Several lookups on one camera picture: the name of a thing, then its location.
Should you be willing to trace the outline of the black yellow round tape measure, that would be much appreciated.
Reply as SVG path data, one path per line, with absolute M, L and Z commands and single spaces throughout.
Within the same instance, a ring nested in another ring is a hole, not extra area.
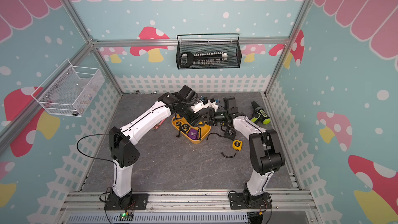
M 188 132 L 188 131 L 190 130 L 190 126 L 189 126 L 188 124 L 183 124 L 183 125 L 180 127 L 180 129 L 181 129 L 181 131 L 183 131 L 183 132 Z

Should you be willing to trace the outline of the purple tape measure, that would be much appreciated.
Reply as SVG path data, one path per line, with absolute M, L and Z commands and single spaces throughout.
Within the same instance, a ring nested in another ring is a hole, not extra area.
M 188 138 L 192 139 L 192 140 L 201 140 L 202 134 L 201 134 L 201 129 L 194 129 L 191 128 L 187 134 Z

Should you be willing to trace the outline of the yellow plastic storage box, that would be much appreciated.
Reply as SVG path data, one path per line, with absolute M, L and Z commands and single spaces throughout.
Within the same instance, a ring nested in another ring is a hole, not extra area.
M 172 125 L 178 131 L 177 138 L 185 137 L 193 144 L 199 144 L 206 139 L 211 132 L 210 125 L 201 127 L 193 127 L 186 121 L 185 118 L 179 115 L 172 118 Z

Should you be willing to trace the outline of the black tape measure red label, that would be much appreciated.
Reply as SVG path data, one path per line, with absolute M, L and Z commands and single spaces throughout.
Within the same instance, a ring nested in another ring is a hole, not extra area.
M 217 135 L 217 136 L 219 136 L 219 137 L 221 137 L 221 138 L 225 138 L 225 139 L 229 139 L 229 140 L 231 140 L 231 141 L 234 141 L 235 140 L 235 138 L 236 138 L 236 131 L 235 131 L 235 129 L 233 129 L 233 128 L 226 128 L 225 130 L 224 130 L 224 134 L 223 135 L 221 135 L 221 134 L 219 134 L 219 133 L 215 133 L 215 132 L 213 132 L 213 133 L 210 133 L 208 136 L 207 136 L 207 140 L 209 139 L 209 137 L 211 136 L 211 135 Z

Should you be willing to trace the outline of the small yellow tape measure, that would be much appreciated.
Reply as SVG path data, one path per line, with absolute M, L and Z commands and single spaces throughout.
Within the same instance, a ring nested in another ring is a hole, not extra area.
M 233 147 L 233 149 L 235 150 L 234 155 L 228 156 L 228 155 L 226 155 L 226 154 L 223 153 L 223 152 L 221 152 L 221 155 L 222 155 L 223 157 L 227 158 L 227 159 L 234 158 L 234 157 L 237 155 L 237 153 L 238 153 L 239 151 L 241 151 L 242 144 L 243 144 L 242 141 L 239 141 L 239 140 L 233 141 L 232 147 Z

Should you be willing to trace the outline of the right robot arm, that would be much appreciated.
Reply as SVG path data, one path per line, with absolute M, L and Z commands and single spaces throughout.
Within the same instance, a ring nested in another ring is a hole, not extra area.
M 278 133 L 252 122 L 236 107 L 235 98 L 224 99 L 224 110 L 208 106 L 199 110 L 202 120 L 209 125 L 222 124 L 241 133 L 249 141 L 249 154 L 253 172 L 242 193 L 230 196 L 231 208 L 272 208 L 272 200 L 266 186 L 272 176 L 285 165 L 285 156 Z

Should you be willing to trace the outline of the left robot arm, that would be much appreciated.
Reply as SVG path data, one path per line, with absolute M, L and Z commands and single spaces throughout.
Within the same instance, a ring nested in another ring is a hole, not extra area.
M 132 122 L 121 128 L 113 127 L 109 133 L 109 149 L 114 165 L 114 183 L 105 193 L 105 210 L 128 209 L 134 203 L 132 194 L 132 170 L 140 153 L 135 145 L 161 120 L 172 115 L 185 118 L 191 126 L 205 124 L 202 110 L 213 107 L 214 100 L 198 100 L 197 94 L 188 86 L 179 92 L 165 93 L 153 106 Z

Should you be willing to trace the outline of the socket wrench set holder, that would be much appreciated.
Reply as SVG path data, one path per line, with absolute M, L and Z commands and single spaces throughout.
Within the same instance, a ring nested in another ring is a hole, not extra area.
M 192 66 L 206 66 L 223 63 L 228 58 L 226 52 L 209 52 L 205 54 L 193 54 L 191 52 L 183 53 L 179 59 L 181 68 L 190 68 Z

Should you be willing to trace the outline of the small electronics board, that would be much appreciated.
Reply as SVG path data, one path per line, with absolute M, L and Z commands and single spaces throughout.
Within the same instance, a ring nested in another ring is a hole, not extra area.
M 134 214 L 122 213 L 119 215 L 119 222 L 131 222 L 133 220 Z

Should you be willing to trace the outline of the green black cordless drill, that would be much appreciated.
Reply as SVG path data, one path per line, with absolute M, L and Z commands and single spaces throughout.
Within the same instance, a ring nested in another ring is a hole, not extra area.
M 270 117 L 266 114 L 265 110 L 255 101 L 251 103 L 254 113 L 252 115 L 251 122 L 262 123 L 263 125 L 271 123 Z

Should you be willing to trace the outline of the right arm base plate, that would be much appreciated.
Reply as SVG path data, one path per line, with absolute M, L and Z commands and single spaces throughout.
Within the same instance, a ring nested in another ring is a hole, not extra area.
M 228 193 L 231 209 L 272 209 L 272 199 L 268 192 L 252 196 L 248 191 Z

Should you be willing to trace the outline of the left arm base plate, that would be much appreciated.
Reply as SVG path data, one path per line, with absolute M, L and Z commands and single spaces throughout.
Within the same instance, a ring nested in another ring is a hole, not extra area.
M 128 193 L 124 197 L 118 197 L 112 192 L 105 201 L 106 211 L 144 211 L 148 204 L 149 194 Z

